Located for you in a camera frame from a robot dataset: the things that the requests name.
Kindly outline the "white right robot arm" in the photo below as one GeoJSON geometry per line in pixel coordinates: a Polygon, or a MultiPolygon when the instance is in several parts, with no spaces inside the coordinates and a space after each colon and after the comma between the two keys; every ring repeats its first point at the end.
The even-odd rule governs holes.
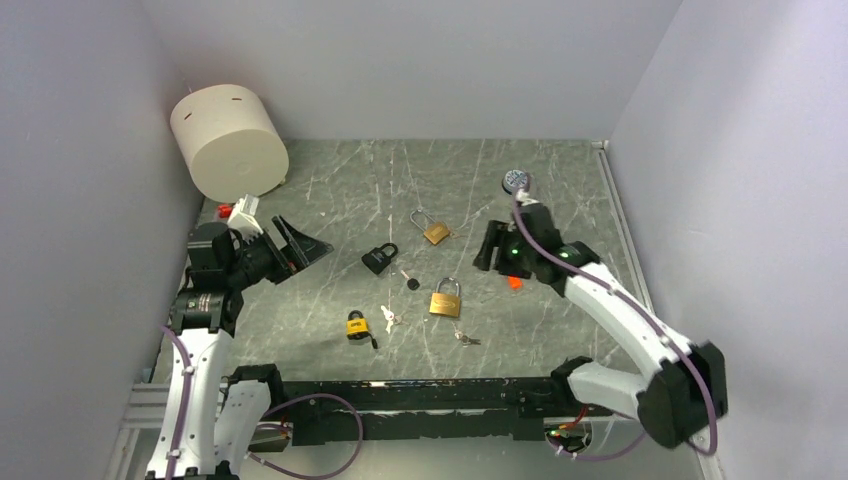
{"type": "Polygon", "coordinates": [[[637,420],[657,444],[674,449],[707,432],[701,453],[717,449],[718,421],[728,412],[725,356],[661,321],[580,241],[566,243],[547,207],[518,201],[509,222],[491,220],[473,261],[481,271],[534,278],[587,313],[629,355],[635,374],[588,358],[553,372],[553,408],[572,415],[593,404],[637,420]]]}

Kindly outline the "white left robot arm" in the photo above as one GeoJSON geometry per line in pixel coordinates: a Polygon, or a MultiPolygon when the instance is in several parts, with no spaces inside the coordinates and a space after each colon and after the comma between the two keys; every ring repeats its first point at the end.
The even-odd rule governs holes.
{"type": "Polygon", "coordinates": [[[189,234],[187,280],[163,331],[173,346],[172,376],[148,479],[235,479],[260,419],[284,411],[286,393],[273,364],[224,375],[246,289],[278,285],[332,252],[327,242],[272,219],[285,244],[256,226],[208,222],[189,234]]]}

